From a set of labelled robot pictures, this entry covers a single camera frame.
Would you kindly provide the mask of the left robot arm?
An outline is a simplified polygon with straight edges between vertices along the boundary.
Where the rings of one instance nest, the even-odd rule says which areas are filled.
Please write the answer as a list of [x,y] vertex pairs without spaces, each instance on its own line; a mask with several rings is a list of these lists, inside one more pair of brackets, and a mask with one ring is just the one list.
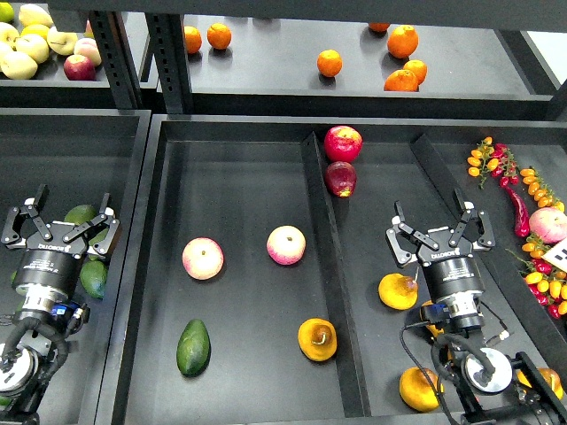
[[38,407],[70,352],[67,339],[89,320],[87,303],[75,295],[80,272],[89,258],[108,261],[120,238],[110,194],[80,224],[44,221],[48,195],[42,184],[33,197],[10,208],[1,234],[7,249],[23,251],[12,280],[23,302],[11,315],[13,329],[1,345],[3,423],[39,423]]

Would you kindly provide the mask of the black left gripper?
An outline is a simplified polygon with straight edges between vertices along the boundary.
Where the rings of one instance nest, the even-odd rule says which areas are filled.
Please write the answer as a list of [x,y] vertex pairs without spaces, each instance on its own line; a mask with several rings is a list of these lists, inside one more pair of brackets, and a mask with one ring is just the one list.
[[[75,293],[83,263],[90,254],[109,259],[120,239],[120,220],[111,203],[111,194],[103,195],[97,216],[81,225],[54,221],[49,226],[41,212],[49,195],[40,184],[35,195],[22,206],[8,210],[1,243],[8,249],[24,248],[12,287],[22,296],[69,299]],[[20,231],[26,220],[33,221],[37,232],[27,240]],[[106,238],[89,246],[89,240],[108,228]]]

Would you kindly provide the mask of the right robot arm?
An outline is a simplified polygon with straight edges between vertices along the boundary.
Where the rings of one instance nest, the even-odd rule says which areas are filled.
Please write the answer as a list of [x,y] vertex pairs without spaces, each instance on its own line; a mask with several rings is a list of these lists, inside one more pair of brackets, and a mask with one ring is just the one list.
[[406,222],[400,202],[385,232],[398,267],[416,264],[423,274],[431,304],[421,307],[414,328],[433,326],[439,334],[431,345],[438,378],[424,378],[450,423],[455,418],[441,392],[454,386],[462,405],[461,424],[564,424],[566,408],[525,352],[510,357],[485,339],[480,298],[485,284],[474,254],[495,246],[488,214],[454,199],[461,217],[453,227],[421,232]]

